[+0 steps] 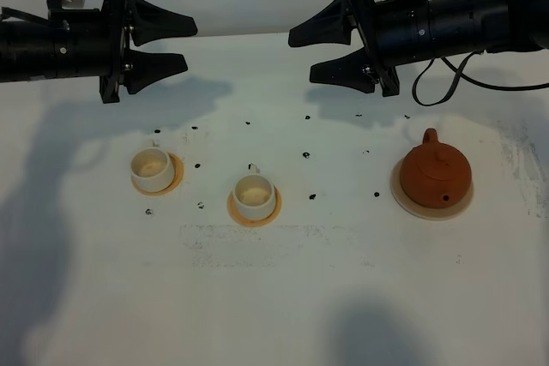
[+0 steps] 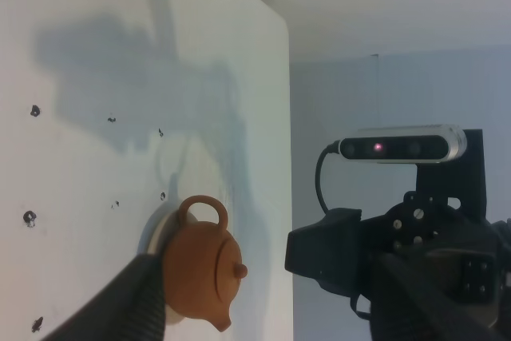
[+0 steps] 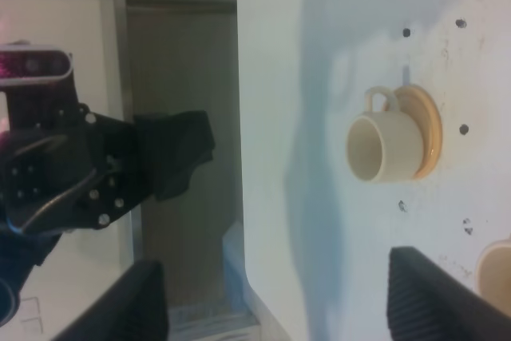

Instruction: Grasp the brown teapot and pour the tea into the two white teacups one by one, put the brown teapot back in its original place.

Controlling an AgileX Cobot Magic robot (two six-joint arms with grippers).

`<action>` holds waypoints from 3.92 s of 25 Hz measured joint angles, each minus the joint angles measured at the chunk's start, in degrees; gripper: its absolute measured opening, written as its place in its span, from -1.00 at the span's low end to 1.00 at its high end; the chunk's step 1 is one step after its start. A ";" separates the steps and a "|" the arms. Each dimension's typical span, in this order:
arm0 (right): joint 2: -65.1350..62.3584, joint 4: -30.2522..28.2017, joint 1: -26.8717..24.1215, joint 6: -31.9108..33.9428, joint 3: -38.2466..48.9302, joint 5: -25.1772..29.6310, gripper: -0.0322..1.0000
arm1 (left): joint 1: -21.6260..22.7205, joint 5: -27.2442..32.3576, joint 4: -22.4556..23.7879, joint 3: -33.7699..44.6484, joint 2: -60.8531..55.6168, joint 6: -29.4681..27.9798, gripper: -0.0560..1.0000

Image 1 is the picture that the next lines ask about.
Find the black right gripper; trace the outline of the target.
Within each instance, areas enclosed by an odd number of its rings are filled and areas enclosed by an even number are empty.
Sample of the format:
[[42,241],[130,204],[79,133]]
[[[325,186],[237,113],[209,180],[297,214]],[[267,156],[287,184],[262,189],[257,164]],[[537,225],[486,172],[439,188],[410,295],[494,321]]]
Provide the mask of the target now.
[[419,55],[420,32],[428,31],[428,0],[334,0],[289,31],[292,48],[320,44],[350,45],[352,30],[363,47],[349,55],[311,66],[309,81],[373,93],[400,92],[396,67]]

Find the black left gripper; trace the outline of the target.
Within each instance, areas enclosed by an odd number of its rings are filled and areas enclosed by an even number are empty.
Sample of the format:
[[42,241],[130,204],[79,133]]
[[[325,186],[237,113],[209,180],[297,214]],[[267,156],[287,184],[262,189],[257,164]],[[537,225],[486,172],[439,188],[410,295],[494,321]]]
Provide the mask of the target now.
[[[197,35],[194,19],[144,0],[104,0],[100,9],[63,9],[61,0],[47,0],[49,18],[61,27],[53,31],[53,70],[56,79],[93,77],[100,80],[103,103],[117,103],[127,36],[124,24],[129,2],[131,38],[136,46],[160,39]],[[183,55],[129,50],[126,89],[137,94],[145,87],[188,70]]]

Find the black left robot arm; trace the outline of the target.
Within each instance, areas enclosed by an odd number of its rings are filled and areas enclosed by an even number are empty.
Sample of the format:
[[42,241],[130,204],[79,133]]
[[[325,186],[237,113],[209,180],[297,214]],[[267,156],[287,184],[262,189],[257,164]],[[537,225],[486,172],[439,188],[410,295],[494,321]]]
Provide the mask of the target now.
[[47,18],[1,11],[3,82],[98,77],[103,103],[188,69],[184,56],[147,53],[139,46],[197,34],[190,16],[144,0],[104,0],[99,9],[50,8]]

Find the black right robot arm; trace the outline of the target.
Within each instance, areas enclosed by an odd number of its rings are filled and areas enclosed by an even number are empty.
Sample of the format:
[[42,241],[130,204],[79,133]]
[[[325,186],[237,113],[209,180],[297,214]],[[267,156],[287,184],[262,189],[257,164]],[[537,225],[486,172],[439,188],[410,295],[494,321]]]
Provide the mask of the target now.
[[548,0],[334,0],[292,28],[292,48],[350,45],[358,31],[361,49],[311,66],[316,84],[362,93],[400,92],[397,67],[483,52],[534,52],[548,47]]

